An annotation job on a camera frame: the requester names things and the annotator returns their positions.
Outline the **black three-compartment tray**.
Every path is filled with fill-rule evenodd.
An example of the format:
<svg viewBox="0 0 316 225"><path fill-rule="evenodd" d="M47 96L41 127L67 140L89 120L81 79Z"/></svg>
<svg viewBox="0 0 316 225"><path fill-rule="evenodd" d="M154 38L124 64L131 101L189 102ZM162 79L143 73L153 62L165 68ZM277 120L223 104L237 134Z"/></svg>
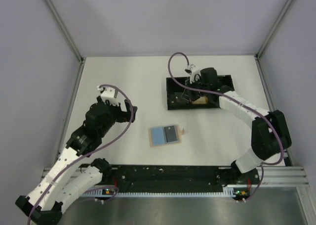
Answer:
<svg viewBox="0 0 316 225"><path fill-rule="evenodd" d="M178 82L185 85L185 81L189 77L176 77ZM218 76L221 87L228 86L232 90L234 84L231 75L219 75ZM183 87L176 84L171 77L166 78L166 93L167 93L167 109L168 110L193 110L193 109L211 109L219 108L216 104L206 101L205 103L193 104L188 101L188 91Z"/></svg>

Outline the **light blue card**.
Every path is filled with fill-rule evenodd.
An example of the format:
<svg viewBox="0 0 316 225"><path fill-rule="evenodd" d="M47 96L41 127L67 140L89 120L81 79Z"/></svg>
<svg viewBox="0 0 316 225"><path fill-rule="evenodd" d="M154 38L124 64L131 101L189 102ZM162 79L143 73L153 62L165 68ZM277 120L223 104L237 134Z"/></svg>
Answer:
<svg viewBox="0 0 316 225"><path fill-rule="evenodd" d="M150 133L152 146L160 146L166 144L163 127L150 128Z"/></svg>

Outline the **beige card holder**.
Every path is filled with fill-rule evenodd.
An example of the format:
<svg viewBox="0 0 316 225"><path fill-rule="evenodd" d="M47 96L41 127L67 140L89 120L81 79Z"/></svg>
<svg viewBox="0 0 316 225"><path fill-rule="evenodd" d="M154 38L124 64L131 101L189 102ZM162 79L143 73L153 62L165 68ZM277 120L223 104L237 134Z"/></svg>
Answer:
<svg viewBox="0 0 316 225"><path fill-rule="evenodd" d="M155 126L148 129L150 147L158 147L182 142L184 128L179 125Z"/></svg>

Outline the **dark grey card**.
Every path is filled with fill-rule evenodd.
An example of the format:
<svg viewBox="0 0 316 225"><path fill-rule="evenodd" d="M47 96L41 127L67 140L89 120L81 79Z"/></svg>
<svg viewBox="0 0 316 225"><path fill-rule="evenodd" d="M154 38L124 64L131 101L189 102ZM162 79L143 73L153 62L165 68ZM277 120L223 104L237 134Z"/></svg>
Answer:
<svg viewBox="0 0 316 225"><path fill-rule="evenodd" d="M163 131L166 143L176 143L179 141L177 127L175 125L166 126L163 128Z"/></svg>

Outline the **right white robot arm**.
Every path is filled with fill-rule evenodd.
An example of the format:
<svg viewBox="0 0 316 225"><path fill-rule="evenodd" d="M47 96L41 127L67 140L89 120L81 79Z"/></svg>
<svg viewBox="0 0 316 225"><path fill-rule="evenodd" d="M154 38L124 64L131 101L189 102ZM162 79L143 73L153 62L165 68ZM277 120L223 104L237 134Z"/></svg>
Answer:
<svg viewBox="0 0 316 225"><path fill-rule="evenodd" d="M292 145L284 114L257 107L237 94L232 87L221 83L214 68L199 69L190 64L185 81L191 102L206 98L207 102L227 110L251 129L250 148L231 164L230 176L236 183L244 182L251 170L272 156L282 155Z"/></svg>

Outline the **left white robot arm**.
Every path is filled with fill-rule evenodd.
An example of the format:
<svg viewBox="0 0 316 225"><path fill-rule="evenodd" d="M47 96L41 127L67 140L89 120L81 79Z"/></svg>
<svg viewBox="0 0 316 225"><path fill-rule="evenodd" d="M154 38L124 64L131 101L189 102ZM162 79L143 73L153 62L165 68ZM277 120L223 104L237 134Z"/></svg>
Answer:
<svg viewBox="0 0 316 225"><path fill-rule="evenodd" d="M28 224L58 224L69 206L83 193L98 183L111 180L111 165L107 160L91 156L104 148L102 139L115 123L130 126L134 122L137 107L128 97L124 103L126 111L114 96L101 94L97 97L50 171L33 191L17 198L15 204L28 217Z"/></svg>

